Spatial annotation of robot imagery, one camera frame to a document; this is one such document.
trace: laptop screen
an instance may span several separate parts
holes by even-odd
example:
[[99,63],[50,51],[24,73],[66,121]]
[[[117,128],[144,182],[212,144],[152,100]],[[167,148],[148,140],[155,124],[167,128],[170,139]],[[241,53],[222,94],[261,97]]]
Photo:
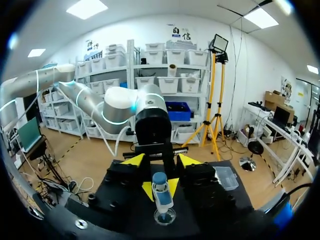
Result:
[[37,119],[34,117],[18,129],[22,147],[28,151],[41,137]]
[[273,120],[286,126],[288,123],[289,117],[290,117],[290,112],[284,110],[281,107],[278,107],[278,106],[276,107],[275,112],[274,112],[274,116],[273,116]]

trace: white bin on shelf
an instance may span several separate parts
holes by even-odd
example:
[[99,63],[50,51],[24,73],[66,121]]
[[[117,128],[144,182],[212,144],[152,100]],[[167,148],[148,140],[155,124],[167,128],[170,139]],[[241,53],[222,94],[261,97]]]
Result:
[[135,79],[136,79],[136,85],[138,89],[141,89],[144,85],[155,83],[154,76],[142,76],[142,77],[136,77]]
[[154,50],[160,50],[164,51],[165,50],[165,44],[164,43],[147,43],[145,45],[145,50],[146,51],[154,51]]
[[179,77],[159,76],[158,79],[163,94],[176,94],[178,92]]
[[104,83],[102,81],[92,82],[90,85],[92,91],[94,91],[96,94],[103,94],[105,92]]
[[64,98],[64,97],[63,97],[62,95],[60,95],[57,91],[53,91],[53,92],[51,93],[51,95],[52,95],[52,100],[53,100],[53,101],[58,101],[58,100]]
[[119,86],[120,86],[120,79],[119,78],[109,79],[109,80],[103,81],[103,87],[104,87],[105,92],[110,87],[119,87]]
[[85,61],[78,66],[79,75],[87,75],[91,73],[91,61]]
[[66,126],[66,129],[70,130],[70,131],[72,131],[73,129],[75,129],[77,127],[76,120],[65,120],[64,124]]
[[54,106],[54,111],[57,116],[62,116],[69,112],[69,107],[67,103],[57,104]]
[[254,142],[256,140],[256,138],[254,136],[252,136],[250,139],[248,139],[248,137],[242,132],[241,129],[239,129],[238,134],[238,141],[245,147],[248,147],[248,144],[250,142]]
[[117,68],[126,65],[126,57],[121,53],[107,55],[104,58],[106,69]]
[[181,77],[181,92],[196,94],[199,91],[200,78]]
[[171,128],[171,142],[173,142],[174,139],[176,138],[176,133],[177,133],[176,126],[172,125],[172,128]]
[[51,94],[48,93],[48,94],[44,95],[44,99],[45,99],[46,103],[52,102]]
[[151,50],[145,51],[145,58],[148,64],[162,64],[164,58],[164,51],[162,50]]
[[179,141],[187,141],[195,133],[195,128],[193,126],[178,126],[176,131]]
[[67,126],[65,125],[65,119],[59,120],[58,125],[61,130],[66,130]]
[[205,51],[187,50],[186,63],[189,65],[206,66],[208,53]]
[[183,65],[185,63],[185,50],[167,49],[166,57],[168,64]]
[[54,118],[48,118],[49,126],[52,128],[57,128],[56,120]]
[[117,54],[117,53],[126,53],[126,50],[122,44],[111,44],[105,48],[105,57],[110,54]]
[[91,61],[92,72],[100,72],[103,69],[106,69],[106,62],[103,58],[93,59]]

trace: ceiling light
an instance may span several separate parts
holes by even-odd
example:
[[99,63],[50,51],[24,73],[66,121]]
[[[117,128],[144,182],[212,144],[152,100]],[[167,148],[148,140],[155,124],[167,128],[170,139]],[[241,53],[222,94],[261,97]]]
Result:
[[45,49],[32,49],[28,58],[39,57],[44,53]]
[[257,10],[248,13],[244,18],[261,29],[279,25],[279,23],[262,8],[258,8]]
[[108,7],[99,0],[80,0],[66,12],[85,20],[107,9]]
[[289,16],[293,12],[294,7],[289,0],[274,0],[274,2],[285,15]]
[[314,74],[319,74],[318,68],[314,67],[314,66],[310,66],[307,65],[307,68],[310,72],[314,73]]

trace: cardboard box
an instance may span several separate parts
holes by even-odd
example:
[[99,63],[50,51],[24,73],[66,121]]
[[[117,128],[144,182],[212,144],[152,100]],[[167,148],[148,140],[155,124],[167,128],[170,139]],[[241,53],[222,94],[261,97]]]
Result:
[[295,110],[289,106],[284,105],[284,104],[278,104],[277,107],[282,108],[283,110],[286,110],[287,112],[290,113],[288,123],[292,124],[292,122],[294,121]]
[[264,95],[264,100],[266,102],[275,103],[275,104],[285,104],[285,97],[277,95],[273,92],[266,91]]

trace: white desk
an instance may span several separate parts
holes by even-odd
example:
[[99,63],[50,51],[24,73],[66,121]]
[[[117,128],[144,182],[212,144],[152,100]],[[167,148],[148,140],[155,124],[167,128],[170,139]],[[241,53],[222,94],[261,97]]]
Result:
[[254,117],[254,119],[257,119],[257,121],[259,123],[261,122],[262,126],[267,124],[269,127],[274,129],[277,133],[279,133],[281,136],[283,136],[285,139],[287,139],[288,142],[294,146],[294,150],[292,151],[288,161],[286,163],[284,163],[274,153],[274,151],[272,151],[272,149],[267,144],[265,144],[260,138],[257,139],[259,141],[259,143],[264,147],[264,149],[266,149],[281,166],[281,171],[275,177],[275,179],[273,180],[273,183],[275,184],[277,182],[276,186],[278,186],[286,178],[286,176],[292,170],[293,166],[295,165],[295,163],[297,161],[302,165],[302,167],[306,170],[307,174],[309,175],[310,179],[313,181],[313,176],[312,176],[311,172],[309,171],[307,166],[303,163],[303,158],[301,159],[300,156],[301,155],[306,156],[306,158],[309,158],[310,161],[312,162],[312,157],[314,155],[310,152],[310,150],[308,148],[306,148],[304,145],[300,144],[301,141],[300,141],[300,143],[297,143],[297,141],[295,141],[290,134],[288,134],[281,127],[279,127],[278,125],[276,125],[272,121],[270,121],[267,117],[267,116],[269,116],[269,114],[270,114],[269,112],[262,111],[258,107],[251,106],[251,105],[247,104],[243,107],[240,124],[244,125],[245,117],[247,115],[252,115]]

